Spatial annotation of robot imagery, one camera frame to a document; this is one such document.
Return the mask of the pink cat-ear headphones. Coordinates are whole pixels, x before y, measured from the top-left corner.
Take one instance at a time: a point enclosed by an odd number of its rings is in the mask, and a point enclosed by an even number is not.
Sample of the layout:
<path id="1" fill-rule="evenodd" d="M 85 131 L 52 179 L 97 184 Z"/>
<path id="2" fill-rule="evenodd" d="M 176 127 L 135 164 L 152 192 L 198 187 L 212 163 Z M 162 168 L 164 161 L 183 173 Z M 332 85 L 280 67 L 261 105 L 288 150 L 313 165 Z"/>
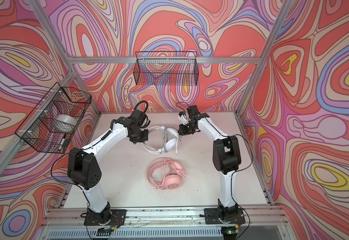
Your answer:
<path id="1" fill-rule="evenodd" d="M 161 170 L 160 180 L 153 178 L 153 173 Z M 146 180 L 157 190 L 176 190 L 182 185 L 186 173 L 182 165 L 170 158 L 158 158 L 150 163 L 146 170 Z"/>

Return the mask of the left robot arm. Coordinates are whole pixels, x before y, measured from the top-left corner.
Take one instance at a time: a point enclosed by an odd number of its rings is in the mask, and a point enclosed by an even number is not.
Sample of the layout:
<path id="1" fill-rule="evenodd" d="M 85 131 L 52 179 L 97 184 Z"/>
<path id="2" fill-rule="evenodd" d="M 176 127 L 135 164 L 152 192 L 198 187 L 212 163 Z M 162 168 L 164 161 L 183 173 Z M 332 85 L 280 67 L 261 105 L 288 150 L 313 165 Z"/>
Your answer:
<path id="1" fill-rule="evenodd" d="M 132 113 L 129 117 L 120 117 L 112 120 L 110 128 L 96 140 L 81 149 L 73 148 L 68 153 L 67 176 L 71 185 L 78 186 L 87 202 L 85 226 L 106 226 L 111 225 L 112 218 L 118 223 L 123 222 L 116 217 L 111 209 L 110 203 L 105 199 L 100 186 L 102 172 L 100 161 L 108 151 L 123 139 L 136 143 L 143 143 L 148 140 L 146 127 L 150 120 L 146 114 Z"/>

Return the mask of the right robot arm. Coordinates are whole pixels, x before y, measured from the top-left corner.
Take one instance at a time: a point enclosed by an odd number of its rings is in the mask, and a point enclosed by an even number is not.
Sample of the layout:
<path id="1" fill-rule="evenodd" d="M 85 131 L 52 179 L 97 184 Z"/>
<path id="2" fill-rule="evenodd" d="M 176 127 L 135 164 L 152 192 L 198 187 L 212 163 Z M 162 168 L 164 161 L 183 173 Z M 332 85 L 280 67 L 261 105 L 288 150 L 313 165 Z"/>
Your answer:
<path id="1" fill-rule="evenodd" d="M 224 133 L 207 114 L 179 112 L 178 119 L 182 122 L 179 125 L 179 135 L 203 132 L 213 142 L 212 160 L 220 176 L 220 198 L 216 208 L 206 208 L 201 214 L 206 224 L 245 224 L 244 209 L 239 206 L 234 196 L 235 177 L 242 163 L 237 135 L 229 136 Z"/>

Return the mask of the white headphones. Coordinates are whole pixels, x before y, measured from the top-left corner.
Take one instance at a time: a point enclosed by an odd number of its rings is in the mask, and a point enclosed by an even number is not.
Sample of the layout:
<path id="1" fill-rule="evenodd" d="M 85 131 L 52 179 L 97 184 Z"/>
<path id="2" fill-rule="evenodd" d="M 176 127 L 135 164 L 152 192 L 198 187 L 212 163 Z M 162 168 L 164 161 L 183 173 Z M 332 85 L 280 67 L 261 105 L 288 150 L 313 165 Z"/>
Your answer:
<path id="1" fill-rule="evenodd" d="M 151 127 L 148 129 L 149 134 L 157 131 L 161 131 L 161 147 L 158 149 L 155 149 L 145 142 L 142 143 L 143 148 L 151 153 L 151 154 L 166 154 L 171 151 L 175 151 L 176 154 L 178 154 L 178 147 L 179 147 L 179 142 L 181 141 L 181 137 L 179 133 L 171 127 L 165 127 L 165 126 L 156 126 L 156 127 Z"/>

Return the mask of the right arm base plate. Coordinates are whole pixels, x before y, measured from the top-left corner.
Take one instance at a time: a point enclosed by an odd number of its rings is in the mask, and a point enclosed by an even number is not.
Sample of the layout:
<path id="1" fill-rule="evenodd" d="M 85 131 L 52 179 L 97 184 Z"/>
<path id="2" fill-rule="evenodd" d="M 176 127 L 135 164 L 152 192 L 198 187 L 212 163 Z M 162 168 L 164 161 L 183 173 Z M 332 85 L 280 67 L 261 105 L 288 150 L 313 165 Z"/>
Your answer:
<path id="1" fill-rule="evenodd" d="M 243 209 L 241 208 L 205 208 L 204 213 L 200 215 L 205 219 L 207 225 L 234 224 L 242 225 L 246 223 Z"/>

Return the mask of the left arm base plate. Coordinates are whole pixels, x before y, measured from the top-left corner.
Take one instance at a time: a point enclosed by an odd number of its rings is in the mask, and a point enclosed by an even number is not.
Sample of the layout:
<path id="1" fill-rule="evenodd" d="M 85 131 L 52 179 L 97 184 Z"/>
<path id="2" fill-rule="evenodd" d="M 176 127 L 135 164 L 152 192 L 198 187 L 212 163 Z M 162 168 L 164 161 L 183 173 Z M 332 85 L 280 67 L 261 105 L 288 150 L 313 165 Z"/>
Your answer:
<path id="1" fill-rule="evenodd" d="M 104 209 L 101 213 L 95 213 L 94 211 L 87 208 L 84 225 L 119 227 L 124 225 L 125 218 L 126 210 L 124 209 Z"/>

